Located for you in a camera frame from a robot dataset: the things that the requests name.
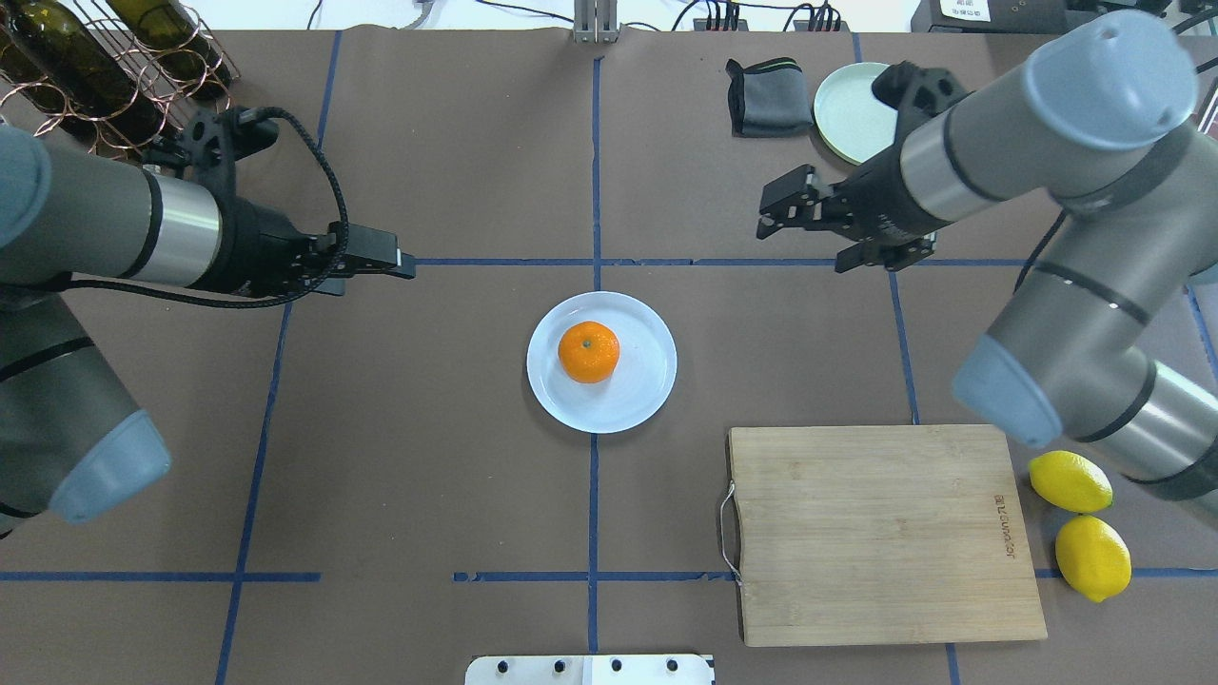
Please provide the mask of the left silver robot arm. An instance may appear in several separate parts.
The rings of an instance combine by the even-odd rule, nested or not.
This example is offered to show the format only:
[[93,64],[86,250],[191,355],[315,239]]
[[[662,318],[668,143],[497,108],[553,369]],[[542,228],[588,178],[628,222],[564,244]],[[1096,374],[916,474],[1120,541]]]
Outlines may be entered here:
[[[238,193],[238,162],[286,123],[339,218],[304,233]],[[72,290],[220,310],[343,295],[356,275],[410,279],[391,232],[357,225],[322,147],[283,108],[203,113],[132,166],[2,128],[2,534],[52,512],[86,523],[163,478],[149,411],[65,301]]]

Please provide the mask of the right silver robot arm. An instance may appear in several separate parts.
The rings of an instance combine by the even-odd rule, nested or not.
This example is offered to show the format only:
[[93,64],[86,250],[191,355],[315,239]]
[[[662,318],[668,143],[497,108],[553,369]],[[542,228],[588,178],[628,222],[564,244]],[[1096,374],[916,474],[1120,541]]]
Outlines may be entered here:
[[1160,308],[1216,282],[1217,151],[1192,126],[1196,68],[1169,27],[1114,11],[976,91],[894,65],[872,88],[894,140],[836,184],[764,186],[758,238],[832,232],[836,271],[899,271],[935,232],[1037,189],[1062,211],[952,395],[1030,447],[1093,445],[1153,499],[1216,525],[1216,396],[1138,347]]

